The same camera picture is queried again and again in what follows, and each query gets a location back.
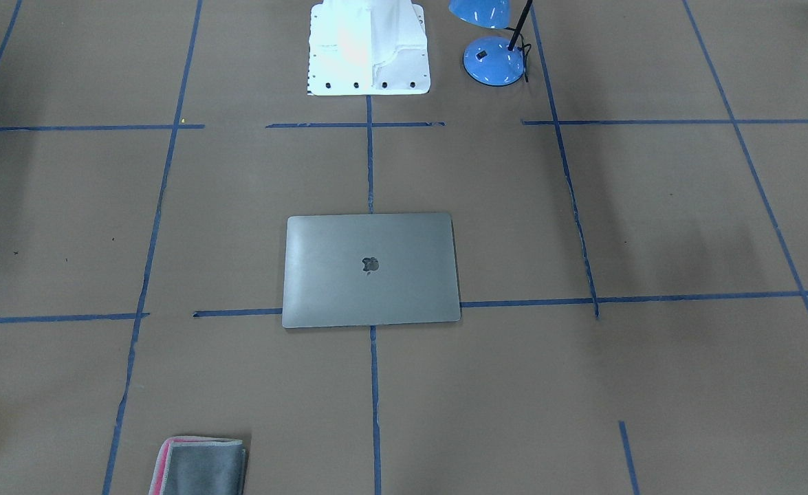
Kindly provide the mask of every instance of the laptop lid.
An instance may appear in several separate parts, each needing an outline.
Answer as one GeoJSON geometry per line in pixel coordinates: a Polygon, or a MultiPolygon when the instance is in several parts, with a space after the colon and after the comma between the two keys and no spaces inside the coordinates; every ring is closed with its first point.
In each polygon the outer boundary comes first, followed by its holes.
{"type": "Polygon", "coordinates": [[[285,328],[457,322],[460,317],[450,214],[287,220],[285,328]]]}

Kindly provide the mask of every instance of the gray cloth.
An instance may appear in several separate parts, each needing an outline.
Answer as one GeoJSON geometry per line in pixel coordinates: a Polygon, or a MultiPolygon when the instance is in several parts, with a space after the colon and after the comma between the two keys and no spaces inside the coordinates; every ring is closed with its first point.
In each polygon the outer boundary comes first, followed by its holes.
{"type": "Polygon", "coordinates": [[[172,444],[162,495],[241,495],[244,460],[241,442],[172,444]]]}

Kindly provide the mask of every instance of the black lamp arm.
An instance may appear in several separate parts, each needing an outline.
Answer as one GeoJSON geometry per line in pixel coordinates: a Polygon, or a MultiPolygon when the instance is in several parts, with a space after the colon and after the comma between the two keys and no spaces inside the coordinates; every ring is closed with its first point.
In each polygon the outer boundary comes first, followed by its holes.
{"type": "Polygon", "coordinates": [[[529,15],[529,9],[532,9],[532,0],[526,0],[526,6],[523,7],[523,13],[520,14],[520,21],[516,23],[514,36],[511,37],[511,42],[507,45],[507,50],[510,52],[514,51],[514,47],[516,47],[516,40],[520,37],[520,31],[523,31],[523,24],[526,23],[526,16],[529,15]]]}

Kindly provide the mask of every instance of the lamp shade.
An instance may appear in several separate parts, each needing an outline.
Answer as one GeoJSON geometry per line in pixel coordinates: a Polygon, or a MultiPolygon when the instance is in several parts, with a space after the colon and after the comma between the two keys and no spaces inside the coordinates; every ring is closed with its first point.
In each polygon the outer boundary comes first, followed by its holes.
{"type": "Polygon", "coordinates": [[[508,0],[450,0],[450,12],[483,28],[506,28],[511,20],[508,0]]]}

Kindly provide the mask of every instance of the blue lamp base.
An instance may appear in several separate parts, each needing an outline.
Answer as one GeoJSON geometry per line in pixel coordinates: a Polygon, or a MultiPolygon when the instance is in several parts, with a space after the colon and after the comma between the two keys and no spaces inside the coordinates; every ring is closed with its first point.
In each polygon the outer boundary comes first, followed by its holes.
{"type": "Polygon", "coordinates": [[[507,87],[523,76],[523,50],[508,51],[510,40],[484,36],[473,40],[464,50],[464,69],[475,81],[490,87],[507,87]]]}

